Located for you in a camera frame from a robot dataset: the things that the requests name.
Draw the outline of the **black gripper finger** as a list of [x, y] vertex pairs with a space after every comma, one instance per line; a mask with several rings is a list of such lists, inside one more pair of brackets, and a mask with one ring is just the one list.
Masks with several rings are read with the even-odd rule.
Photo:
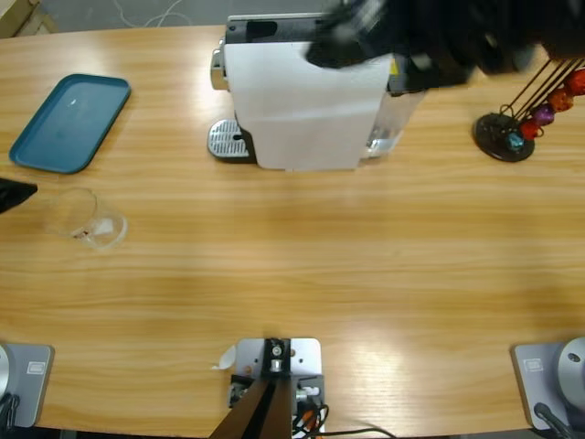
[[0, 213], [13, 209], [37, 193], [37, 185], [2, 178], [0, 180]]

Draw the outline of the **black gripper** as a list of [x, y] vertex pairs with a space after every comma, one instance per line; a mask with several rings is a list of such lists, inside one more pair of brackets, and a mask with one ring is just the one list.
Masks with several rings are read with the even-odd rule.
[[[516, 71], [514, 18], [512, 1], [343, 1], [325, 13], [304, 58], [340, 70], [393, 50], [390, 90], [452, 87], [474, 70]], [[389, 31], [393, 44], [379, 33]]]

